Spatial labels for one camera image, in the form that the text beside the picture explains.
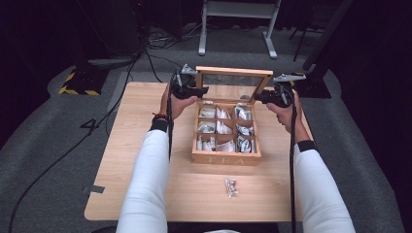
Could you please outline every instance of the box lid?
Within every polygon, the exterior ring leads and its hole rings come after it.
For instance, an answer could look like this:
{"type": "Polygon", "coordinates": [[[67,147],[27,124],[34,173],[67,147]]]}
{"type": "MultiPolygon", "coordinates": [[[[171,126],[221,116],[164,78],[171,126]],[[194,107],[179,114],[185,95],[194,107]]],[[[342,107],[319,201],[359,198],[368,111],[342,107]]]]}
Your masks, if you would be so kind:
{"type": "Polygon", "coordinates": [[[255,94],[261,94],[273,76],[273,71],[223,67],[196,67],[196,88],[209,86],[200,101],[255,104],[255,94]],[[228,91],[225,85],[236,85],[228,91]]]}

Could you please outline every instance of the person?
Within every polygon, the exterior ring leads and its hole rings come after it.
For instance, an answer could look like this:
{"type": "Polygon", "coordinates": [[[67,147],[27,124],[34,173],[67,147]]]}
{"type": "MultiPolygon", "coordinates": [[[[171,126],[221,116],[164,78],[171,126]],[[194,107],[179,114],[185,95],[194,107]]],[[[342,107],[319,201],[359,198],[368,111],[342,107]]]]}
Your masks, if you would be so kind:
{"type": "MultiPolygon", "coordinates": [[[[120,211],[117,233],[167,232],[164,193],[169,174],[168,121],[165,117],[169,85],[161,98],[160,110],[147,132],[136,158],[132,178],[120,211]]],[[[197,97],[180,100],[173,94],[172,118],[177,118],[197,97]]],[[[297,198],[303,213],[305,233],[355,232],[349,212],[336,183],[310,140],[302,122],[302,110],[295,94],[294,169],[297,198]]],[[[292,130],[292,107],[266,104],[278,121],[292,130]]]]}

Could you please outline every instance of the open wooden box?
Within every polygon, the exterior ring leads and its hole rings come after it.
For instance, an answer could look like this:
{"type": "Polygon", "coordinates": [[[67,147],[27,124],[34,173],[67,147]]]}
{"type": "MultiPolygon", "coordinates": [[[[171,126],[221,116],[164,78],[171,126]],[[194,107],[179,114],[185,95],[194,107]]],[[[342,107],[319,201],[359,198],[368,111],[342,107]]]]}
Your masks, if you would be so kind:
{"type": "Polygon", "coordinates": [[[254,96],[263,91],[273,72],[203,66],[196,70],[196,87],[209,86],[209,91],[196,103],[192,162],[258,165],[261,152],[254,96]],[[230,118],[218,117],[222,111],[230,118]]]}

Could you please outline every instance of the wooden table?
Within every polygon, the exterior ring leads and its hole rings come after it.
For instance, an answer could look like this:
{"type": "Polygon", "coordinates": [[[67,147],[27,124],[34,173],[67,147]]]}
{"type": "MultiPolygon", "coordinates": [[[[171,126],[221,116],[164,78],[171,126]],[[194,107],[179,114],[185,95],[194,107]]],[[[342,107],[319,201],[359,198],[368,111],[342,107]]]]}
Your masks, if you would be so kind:
{"type": "MultiPolygon", "coordinates": [[[[127,85],[94,182],[105,189],[90,193],[87,219],[119,219],[134,160],[151,126],[152,113],[158,112],[164,88],[164,83],[127,85]]],[[[256,102],[256,118],[262,152],[258,166],[191,163],[194,105],[175,120],[165,196],[168,221],[291,220],[290,134],[260,102],[256,102]],[[224,178],[237,181],[239,193],[232,198],[228,198],[224,178]]],[[[296,206],[296,219],[301,220],[299,203],[296,206]]]]}

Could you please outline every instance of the white sleeve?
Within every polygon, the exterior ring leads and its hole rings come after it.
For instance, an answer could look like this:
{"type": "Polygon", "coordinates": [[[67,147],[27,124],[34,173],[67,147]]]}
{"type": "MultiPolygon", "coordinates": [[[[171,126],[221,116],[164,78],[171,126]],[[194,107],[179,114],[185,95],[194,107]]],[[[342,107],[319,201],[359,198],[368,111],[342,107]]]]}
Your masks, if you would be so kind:
{"type": "Polygon", "coordinates": [[[167,232],[164,192],[169,177],[168,139],[161,130],[146,134],[121,207],[118,233],[167,232]]]}
{"type": "Polygon", "coordinates": [[[316,150],[300,152],[294,146],[297,198],[303,213],[305,233],[355,232],[336,182],[316,150]]]}

